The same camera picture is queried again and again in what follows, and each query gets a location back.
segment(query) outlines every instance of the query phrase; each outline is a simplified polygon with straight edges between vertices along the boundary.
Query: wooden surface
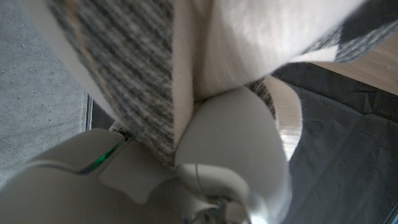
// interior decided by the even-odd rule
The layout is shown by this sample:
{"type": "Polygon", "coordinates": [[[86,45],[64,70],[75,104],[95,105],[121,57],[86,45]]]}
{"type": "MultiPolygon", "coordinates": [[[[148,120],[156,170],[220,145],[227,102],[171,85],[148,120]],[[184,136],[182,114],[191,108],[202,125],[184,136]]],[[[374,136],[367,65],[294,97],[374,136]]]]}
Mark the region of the wooden surface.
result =
{"type": "Polygon", "coordinates": [[[398,32],[354,62],[314,64],[398,95],[398,32]]]}

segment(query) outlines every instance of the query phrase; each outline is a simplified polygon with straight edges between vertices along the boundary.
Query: knit sweater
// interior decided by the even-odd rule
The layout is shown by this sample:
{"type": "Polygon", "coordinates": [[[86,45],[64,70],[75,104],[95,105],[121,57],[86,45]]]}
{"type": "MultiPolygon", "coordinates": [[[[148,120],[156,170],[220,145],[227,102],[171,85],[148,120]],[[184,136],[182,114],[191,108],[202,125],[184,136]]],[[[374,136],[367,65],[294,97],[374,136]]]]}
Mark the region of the knit sweater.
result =
{"type": "Polygon", "coordinates": [[[393,0],[20,0],[72,75],[167,166],[195,102],[246,85],[273,112],[289,159],[299,98],[289,62],[349,62],[398,29],[393,0]]]}

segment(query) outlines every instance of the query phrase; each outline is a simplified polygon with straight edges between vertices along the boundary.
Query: striped fabric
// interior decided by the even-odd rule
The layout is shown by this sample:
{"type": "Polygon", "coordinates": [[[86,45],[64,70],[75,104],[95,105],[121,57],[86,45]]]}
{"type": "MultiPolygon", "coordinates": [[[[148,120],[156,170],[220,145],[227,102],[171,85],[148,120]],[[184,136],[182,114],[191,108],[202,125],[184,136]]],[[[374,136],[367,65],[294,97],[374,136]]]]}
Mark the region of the striped fabric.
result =
{"type": "MultiPolygon", "coordinates": [[[[46,1],[123,124],[160,161],[173,167],[173,2],[46,1]]],[[[302,54],[337,45],[335,62],[349,62],[397,30],[397,20],[397,1],[368,1],[302,54]],[[378,16],[376,22],[371,20],[378,16]]],[[[272,97],[264,82],[259,80],[247,84],[247,87],[258,94],[275,115],[272,97]]]]}

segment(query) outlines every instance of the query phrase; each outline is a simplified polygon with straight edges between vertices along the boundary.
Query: gray concrete floor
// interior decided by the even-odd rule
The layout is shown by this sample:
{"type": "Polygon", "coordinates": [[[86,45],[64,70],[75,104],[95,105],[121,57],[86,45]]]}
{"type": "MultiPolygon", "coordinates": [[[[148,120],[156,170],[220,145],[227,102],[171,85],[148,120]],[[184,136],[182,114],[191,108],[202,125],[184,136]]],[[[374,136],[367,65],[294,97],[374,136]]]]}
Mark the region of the gray concrete floor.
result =
{"type": "Polygon", "coordinates": [[[86,127],[87,94],[13,0],[0,0],[0,186],[86,127]]]}

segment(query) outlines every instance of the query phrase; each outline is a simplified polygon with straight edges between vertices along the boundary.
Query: white fabric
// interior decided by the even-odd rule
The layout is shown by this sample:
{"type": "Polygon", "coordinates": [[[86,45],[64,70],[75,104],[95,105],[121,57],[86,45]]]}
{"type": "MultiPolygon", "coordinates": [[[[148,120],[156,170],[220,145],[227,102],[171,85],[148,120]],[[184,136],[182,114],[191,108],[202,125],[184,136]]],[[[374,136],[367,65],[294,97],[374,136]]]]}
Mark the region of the white fabric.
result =
{"type": "Polygon", "coordinates": [[[282,139],[286,159],[289,161],[300,141],[302,110],[300,100],[291,87],[272,76],[266,76],[264,84],[274,103],[276,126],[282,139]]]}
{"type": "MultiPolygon", "coordinates": [[[[337,51],[333,47],[298,55],[363,2],[176,0],[172,73],[175,146],[189,123],[193,99],[258,80],[288,62],[314,57],[333,60],[337,51]]],[[[274,101],[277,127],[290,159],[302,130],[299,99],[275,78],[267,77],[264,83],[274,101]]]]}
{"type": "Polygon", "coordinates": [[[294,57],[290,62],[332,62],[337,55],[338,45],[316,50],[294,57]]]}

